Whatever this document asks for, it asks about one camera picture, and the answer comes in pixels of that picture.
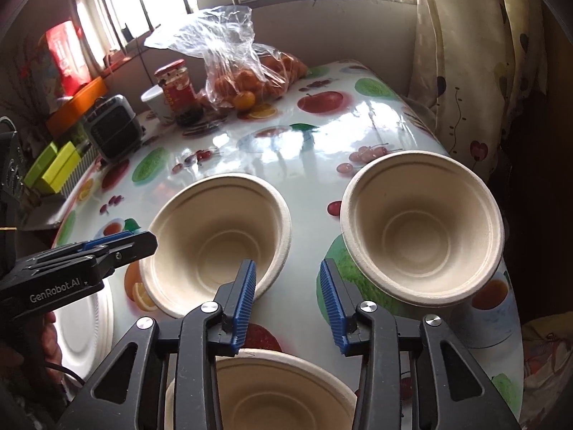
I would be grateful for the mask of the person's left hand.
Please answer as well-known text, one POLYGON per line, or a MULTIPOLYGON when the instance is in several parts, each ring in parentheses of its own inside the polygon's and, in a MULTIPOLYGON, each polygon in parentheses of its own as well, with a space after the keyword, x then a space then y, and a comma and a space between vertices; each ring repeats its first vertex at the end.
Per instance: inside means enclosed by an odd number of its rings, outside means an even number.
POLYGON ((45 366, 62 365, 56 315, 47 312, 14 331, 1 332, 1 380, 22 389, 59 393, 62 373, 45 366))

